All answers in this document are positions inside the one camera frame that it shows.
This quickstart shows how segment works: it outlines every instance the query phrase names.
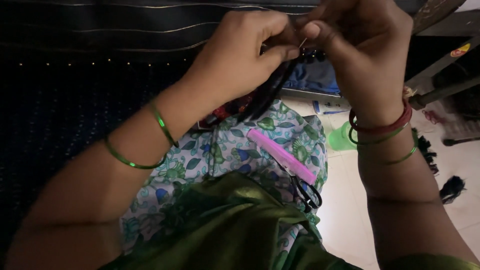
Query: pink comb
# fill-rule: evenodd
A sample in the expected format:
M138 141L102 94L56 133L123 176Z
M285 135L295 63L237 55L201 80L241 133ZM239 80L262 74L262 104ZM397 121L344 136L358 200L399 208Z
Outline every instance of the pink comb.
M258 147L265 150L270 156L272 156L280 165L285 169L290 170L297 177L301 178L308 184L315 184L315 175L308 170L305 165L300 163L292 154L288 153L276 142L270 138L265 137L260 131L251 129L247 133L247 138L256 143Z

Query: green plastic container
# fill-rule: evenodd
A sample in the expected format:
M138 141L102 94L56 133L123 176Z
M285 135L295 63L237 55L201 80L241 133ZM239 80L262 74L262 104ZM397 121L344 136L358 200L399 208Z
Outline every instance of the green plastic container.
M350 131L350 122L346 121L342 127L335 129L328 135L328 144L335 151L356 150L357 145L352 143L348 138ZM352 132L352 138L358 141L357 131Z

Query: red bangle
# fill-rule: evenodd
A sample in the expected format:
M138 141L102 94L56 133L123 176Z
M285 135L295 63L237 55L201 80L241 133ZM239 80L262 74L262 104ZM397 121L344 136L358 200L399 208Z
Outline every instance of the red bangle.
M355 112L353 110L350 110L350 116L348 120L350 121L350 125L352 126L352 128L358 132L374 134L374 135L390 133L404 126L406 123L410 121L410 119L412 118L412 107L410 106L408 101L404 99L402 116L400 116L400 118L397 121L395 121L395 123L388 126L382 126L382 127L376 127L376 128L359 127L353 122L354 118L355 118Z

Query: green satin fabric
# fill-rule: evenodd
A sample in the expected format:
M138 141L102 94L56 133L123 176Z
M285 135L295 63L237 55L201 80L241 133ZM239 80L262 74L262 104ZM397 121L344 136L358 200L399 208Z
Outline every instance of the green satin fabric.
M175 206L176 215L166 217L182 219L175 232L139 241L131 254L101 269L360 269L326 252L301 211L280 203L241 173L192 184ZM309 231L298 235L283 256L277 246L280 223L301 224ZM451 257L424 255L401 258L388 269L479 270L468 265Z

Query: floor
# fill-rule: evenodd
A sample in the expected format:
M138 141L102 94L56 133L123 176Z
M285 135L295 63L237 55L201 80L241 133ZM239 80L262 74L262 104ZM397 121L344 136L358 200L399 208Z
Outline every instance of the floor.
M283 97L287 106L302 116L314 114L312 102ZM348 113L320 115L325 133L341 127ZM412 126L432 144L440 172L435 177L439 187L453 175L466 180L466 191L445 209L468 246L480 258L480 142L445 147L442 129L414 111ZM364 270L378 270L373 234L367 213L367 199L358 173L356 150L333 151L327 147L328 179L322 190L323 205L318 211L318 229L325 248Z

